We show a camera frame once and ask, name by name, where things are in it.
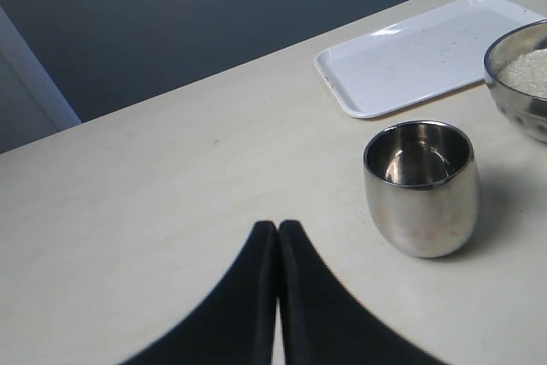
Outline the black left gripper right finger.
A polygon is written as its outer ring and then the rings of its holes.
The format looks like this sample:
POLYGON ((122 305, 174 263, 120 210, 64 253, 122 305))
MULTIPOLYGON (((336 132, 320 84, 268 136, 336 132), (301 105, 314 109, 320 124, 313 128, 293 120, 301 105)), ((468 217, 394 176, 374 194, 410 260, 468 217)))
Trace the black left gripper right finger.
POLYGON ((299 221, 279 226, 280 317, 287 364, 441 364, 363 307, 299 221))

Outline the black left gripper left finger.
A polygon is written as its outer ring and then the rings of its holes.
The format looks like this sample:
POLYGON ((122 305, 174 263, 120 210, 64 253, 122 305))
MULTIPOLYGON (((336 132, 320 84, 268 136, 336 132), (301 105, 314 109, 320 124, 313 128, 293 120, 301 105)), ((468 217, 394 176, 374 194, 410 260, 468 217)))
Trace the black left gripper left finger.
POLYGON ((271 221, 258 221, 209 295, 124 363, 270 364, 278 289, 278 232, 271 221))

